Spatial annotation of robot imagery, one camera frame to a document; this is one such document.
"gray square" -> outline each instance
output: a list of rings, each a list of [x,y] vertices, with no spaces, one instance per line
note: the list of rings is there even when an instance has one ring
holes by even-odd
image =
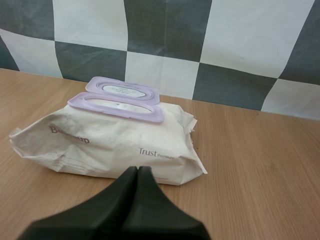
[[[211,0],[124,0],[128,51],[199,62]]]
[[[11,69],[19,71],[19,68],[12,57],[9,49],[0,36],[0,69]]]
[[[277,78],[200,63],[193,99],[261,110]]]
[[[64,79],[88,82],[101,76],[125,80],[126,51],[56,41],[55,52]]]
[[[315,0],[280,79],[320,85],[319,13],[320,0]]]
[[[0,29],[45,40],[54,40],[52,0],[1,0]]]

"wet wipes package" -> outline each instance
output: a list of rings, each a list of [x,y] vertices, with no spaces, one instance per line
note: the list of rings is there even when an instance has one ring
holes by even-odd
[[[159,91],[156,88],[102,76],[93,77],[85,89],[90,93],[122,97],[149,105],[160,102]]]
[[[10,135],[13,149],[56,172],[93,177],[117,178],[130,166],[150,166],[158,183],[181,185],[207,173],[190,136],[197,120],[180,106],[92,94],[81,93],[17,129]]]

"wooden table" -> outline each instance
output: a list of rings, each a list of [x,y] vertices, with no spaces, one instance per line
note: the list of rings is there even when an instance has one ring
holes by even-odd
[[[84,82],[0,69],[0,239],[71,208],[112,179],[57,173],[20,158],[9,134],[66,105]],[[208,174],[162,185],[213,240],[320,239],[320,122],[162,96],[197,119],[194,148]]]

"open lid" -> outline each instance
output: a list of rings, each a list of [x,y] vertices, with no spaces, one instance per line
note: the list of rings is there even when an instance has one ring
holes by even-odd
[[[77,109],[147,122],[162,123],[164,121],[160,107],[123,97],[81,92],[71,98],[68,105]]]
[[[93,77],[85,89],[90,93],[112,95],[150,105],[156,105],[160,102],[159,91],[156,88],[102,76]]]

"checkered wall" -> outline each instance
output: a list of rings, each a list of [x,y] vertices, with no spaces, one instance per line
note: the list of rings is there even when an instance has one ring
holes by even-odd
[[[0,68],[320,119],[320,0],[0,0]]]

